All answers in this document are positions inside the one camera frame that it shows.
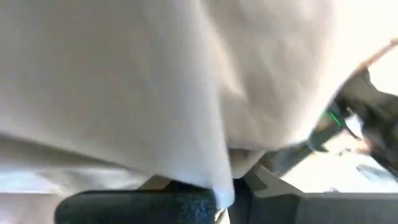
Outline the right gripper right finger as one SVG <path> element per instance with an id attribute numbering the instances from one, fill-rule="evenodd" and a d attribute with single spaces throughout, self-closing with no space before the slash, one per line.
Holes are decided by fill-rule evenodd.
<path id="1" fill-rule="evenodd" d="M 254 195 L 235 180 L 234 224 L 398 224 L 398 194 Z"/>

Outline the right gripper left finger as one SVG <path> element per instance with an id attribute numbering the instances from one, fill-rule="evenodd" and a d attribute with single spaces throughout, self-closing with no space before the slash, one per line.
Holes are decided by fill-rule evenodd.
<path id="1" fill-rule="evenodd" d="M 59 203 L 55 224 L 215 224 L 206 189 L 87 191 Z"/>

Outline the beige garment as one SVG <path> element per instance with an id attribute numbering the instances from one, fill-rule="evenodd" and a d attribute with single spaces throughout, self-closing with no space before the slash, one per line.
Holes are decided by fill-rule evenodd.
<path id="1" fill-rule="evenodd" d="M 353 0 L 0 0 L 2 175 L 210 189 L 305 140 L 354 67 Z"/>

